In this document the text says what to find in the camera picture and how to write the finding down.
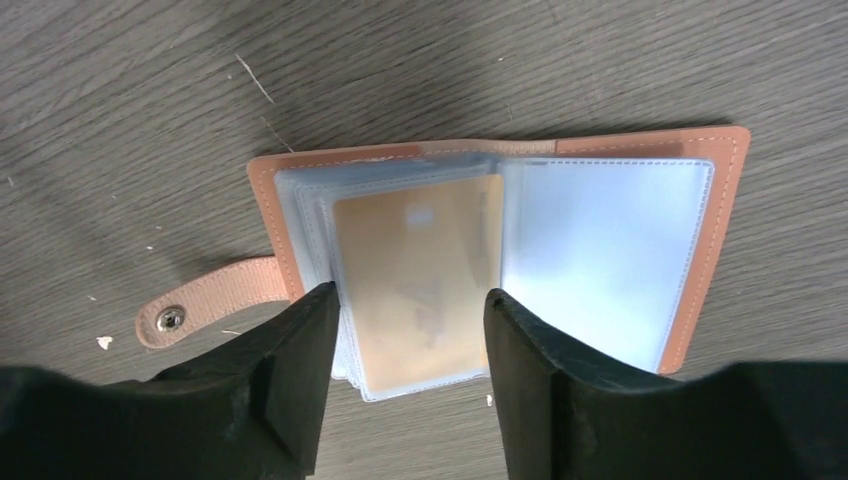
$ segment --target wood grain surface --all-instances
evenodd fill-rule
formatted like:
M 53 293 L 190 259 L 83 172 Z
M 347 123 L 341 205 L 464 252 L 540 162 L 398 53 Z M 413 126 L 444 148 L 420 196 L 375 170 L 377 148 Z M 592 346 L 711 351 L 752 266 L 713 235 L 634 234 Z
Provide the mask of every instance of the wood grain surface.
M 848 358 L 844 1 L 0 8 L 2 363 L 146 379 L 279 310 L 162 351 L 133 331 L 151 298 L 270 254 L 244 168 L 283 151 L 277 136 L 310 150 L 731 122 L 752 148 L 680 375 Z M 505 478 L 487 382 L 377 404 L 330 390 L 316 478 Z

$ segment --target wallet strap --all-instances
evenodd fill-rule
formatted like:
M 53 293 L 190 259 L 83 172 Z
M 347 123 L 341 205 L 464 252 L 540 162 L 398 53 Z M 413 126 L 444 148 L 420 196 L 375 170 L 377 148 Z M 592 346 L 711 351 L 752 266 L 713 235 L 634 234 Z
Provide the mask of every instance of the wallet strap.
M 276 258 L 242 260 L 149 302 L 138 312 L 135 330 L 145 346 L 164 348 L 239 310 L 284 300 Z

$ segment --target wallet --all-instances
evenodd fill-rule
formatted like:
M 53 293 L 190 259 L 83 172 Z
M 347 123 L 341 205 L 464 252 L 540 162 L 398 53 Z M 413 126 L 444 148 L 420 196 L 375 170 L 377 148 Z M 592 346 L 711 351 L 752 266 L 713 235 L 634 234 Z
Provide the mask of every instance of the wallet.
M 502 288 L 607 355 L 673 373 L 749 143 L 746 129 L 721 126 L 259 157 L 248 176 L 274 256 L 155 299 L 136 331 L 166 347 L 335 281 L 333 377 L 376 401 L 487 375 L 484 299 Z M 174 307 L 179 328 L 163 328 Z

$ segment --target metal snap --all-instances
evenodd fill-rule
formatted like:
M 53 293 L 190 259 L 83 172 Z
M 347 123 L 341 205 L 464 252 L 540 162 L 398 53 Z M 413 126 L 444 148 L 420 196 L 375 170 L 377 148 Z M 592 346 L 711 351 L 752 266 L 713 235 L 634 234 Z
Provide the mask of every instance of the metal snap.
M 180 328 L 185 321 L 185 310 L 183 307 L 173 306 L 159 312 L 156 319 L 156 328 L 160 332 L 173 332 Z

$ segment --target card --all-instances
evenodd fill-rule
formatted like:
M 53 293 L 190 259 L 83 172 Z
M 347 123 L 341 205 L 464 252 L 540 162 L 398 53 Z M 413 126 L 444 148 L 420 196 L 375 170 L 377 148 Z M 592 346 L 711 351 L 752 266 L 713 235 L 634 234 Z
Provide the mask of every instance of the card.
M 333 216 L 367 388 L 481 370 L 484 300 L 500 277 L 502 177 L 338 200 Z

